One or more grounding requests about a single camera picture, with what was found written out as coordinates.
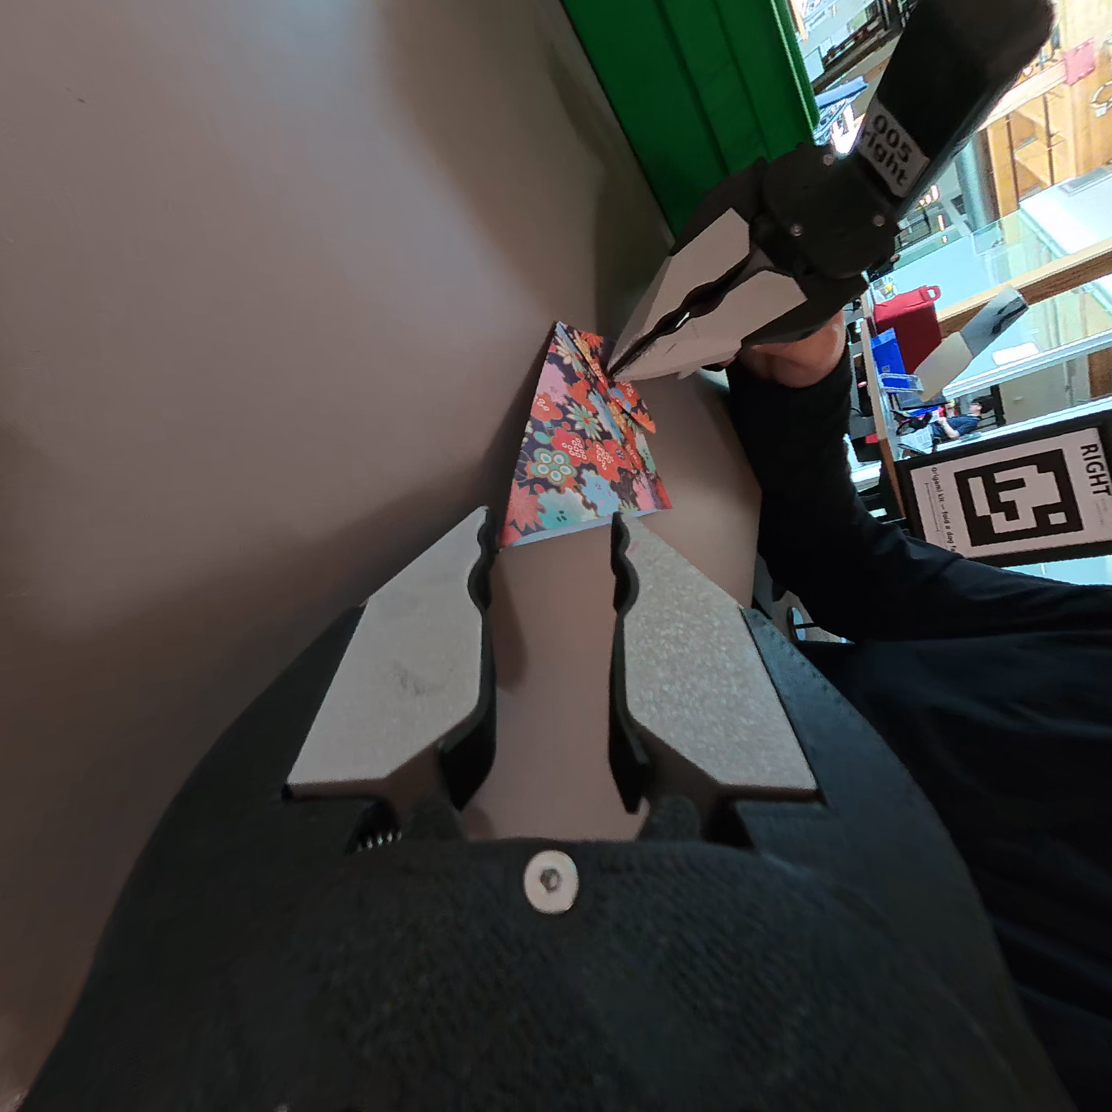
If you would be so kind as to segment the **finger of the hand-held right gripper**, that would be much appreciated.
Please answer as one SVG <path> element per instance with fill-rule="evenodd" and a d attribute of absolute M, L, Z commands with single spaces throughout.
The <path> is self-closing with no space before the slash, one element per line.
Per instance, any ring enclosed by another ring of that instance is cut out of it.
<path fill-rule="evenodd" d="M 748 264 L 748 222 L 726 207 L 668 255 L 609 353 L 607 368 L 626 368 L 688 319 L 715 306 Z"/>
<path fill-rule="evenodd" d="M 783 273 L 761 269 L 723 295 L 715 308 L 651 339 L 618 368 L 618 379 L 686 377 L 737 353 L 744 337 L 801 306 L 807 295 Z"/>

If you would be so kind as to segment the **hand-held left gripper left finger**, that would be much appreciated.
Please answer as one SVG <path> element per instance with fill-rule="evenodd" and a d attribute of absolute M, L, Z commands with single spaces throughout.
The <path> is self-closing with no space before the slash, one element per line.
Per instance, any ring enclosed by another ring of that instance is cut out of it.
<path fill-rule="evenodd" d="M 492 512 L 476 507 L 363 604 L 295 757 L 292 797 L 441 793 L 463 808 L 496 753 Z"/>

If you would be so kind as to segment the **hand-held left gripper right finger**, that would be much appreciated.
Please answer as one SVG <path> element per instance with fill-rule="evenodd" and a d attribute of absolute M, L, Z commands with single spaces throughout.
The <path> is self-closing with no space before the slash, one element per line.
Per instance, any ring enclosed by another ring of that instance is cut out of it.
<path fill-rule="evenodd" d="M 817 781 L 743 605 L 635 516 L 609 530 L 607 761 L 626 812 L 681 795 L 816 799 Z"/>

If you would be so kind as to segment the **floral origami paper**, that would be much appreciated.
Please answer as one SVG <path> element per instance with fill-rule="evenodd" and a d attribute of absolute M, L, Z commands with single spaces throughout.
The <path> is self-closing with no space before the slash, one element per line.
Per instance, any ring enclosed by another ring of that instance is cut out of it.
<path fill-rule="evenodd" d="M 555 322 L 509 483 L 500 547 L 671 507 L 649 450 L 655 423 L 633 383 L 613 381 L 613 342 Z"/>

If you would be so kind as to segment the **person's right forearm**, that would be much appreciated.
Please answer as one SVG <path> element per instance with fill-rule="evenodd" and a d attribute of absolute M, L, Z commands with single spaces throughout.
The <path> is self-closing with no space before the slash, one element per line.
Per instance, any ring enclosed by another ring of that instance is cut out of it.
<path fill-rule="evenodd" d="M 772 580 L 834 635 L 931 635 L 907 536 L 869 514 L 849 472 L 849 352 L 807 384 L 741 359 L 726 375 L 732 423 L 759 485 L 757 552 Z"/>

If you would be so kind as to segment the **person's right hand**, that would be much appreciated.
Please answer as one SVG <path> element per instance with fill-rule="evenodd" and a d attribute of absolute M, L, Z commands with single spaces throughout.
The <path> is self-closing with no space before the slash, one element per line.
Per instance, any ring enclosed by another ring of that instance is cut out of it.
<path fill-rule="evenodd" d="M 845 319 L 838 310 L 817 330 L 796 341 L 766 341 L 741 348 L 735 362 L 757 379 L 807 388 L 838 366 L 845 348 Z"/>

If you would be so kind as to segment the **red bin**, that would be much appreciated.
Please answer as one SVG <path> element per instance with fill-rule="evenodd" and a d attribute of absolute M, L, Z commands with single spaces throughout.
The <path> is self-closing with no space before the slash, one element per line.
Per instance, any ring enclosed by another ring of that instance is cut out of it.
<path fill-rule="evenodd" d="M 874 300 L 874 333 L 894 331 L 907 373 L 918 373 L 923 359 L 942 342 L 938 297 L 938 284 L 922 284 L 896 297 Z"/>

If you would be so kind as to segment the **blue bin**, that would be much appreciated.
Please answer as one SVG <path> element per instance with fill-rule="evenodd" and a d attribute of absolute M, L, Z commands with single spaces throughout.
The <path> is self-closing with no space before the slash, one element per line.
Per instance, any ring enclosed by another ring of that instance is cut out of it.
<path fill-rule="evenodd" d="M 869 339 L 869 352 L 878 384 L 887 392 L 918 390 L 916 377 L 907 373 L 894 328 L 885 328 Z"/>

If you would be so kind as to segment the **green board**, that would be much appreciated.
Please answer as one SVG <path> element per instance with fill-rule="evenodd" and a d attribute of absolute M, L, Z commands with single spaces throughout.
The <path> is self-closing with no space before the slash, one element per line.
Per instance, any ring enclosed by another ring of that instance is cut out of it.
<path fill-rule="evenodd" d="M 788 1 L 562 5 L 673 233 L 730 173 L 812 142 Z"/>

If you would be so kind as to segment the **person's dark clothing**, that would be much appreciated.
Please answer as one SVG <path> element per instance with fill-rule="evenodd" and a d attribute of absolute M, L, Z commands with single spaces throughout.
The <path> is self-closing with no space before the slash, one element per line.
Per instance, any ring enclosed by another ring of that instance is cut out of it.
<path fill-rule="evenodd" d="M 816 667 L 936 808 L 1079 1109 L 1110 1109 L 1110 587 L 969 562 L 867 520 L 759 525 L 847 640 Z"/>

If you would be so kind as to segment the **white marker sign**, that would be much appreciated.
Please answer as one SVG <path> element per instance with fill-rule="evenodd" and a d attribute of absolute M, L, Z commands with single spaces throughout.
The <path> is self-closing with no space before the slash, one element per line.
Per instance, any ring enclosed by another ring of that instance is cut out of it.
<path fill-rule="evenodd" d="M 1110 410 L 1009 423 L 896 463 L 909 529 L 993 565 L 1110 554 Z"/>

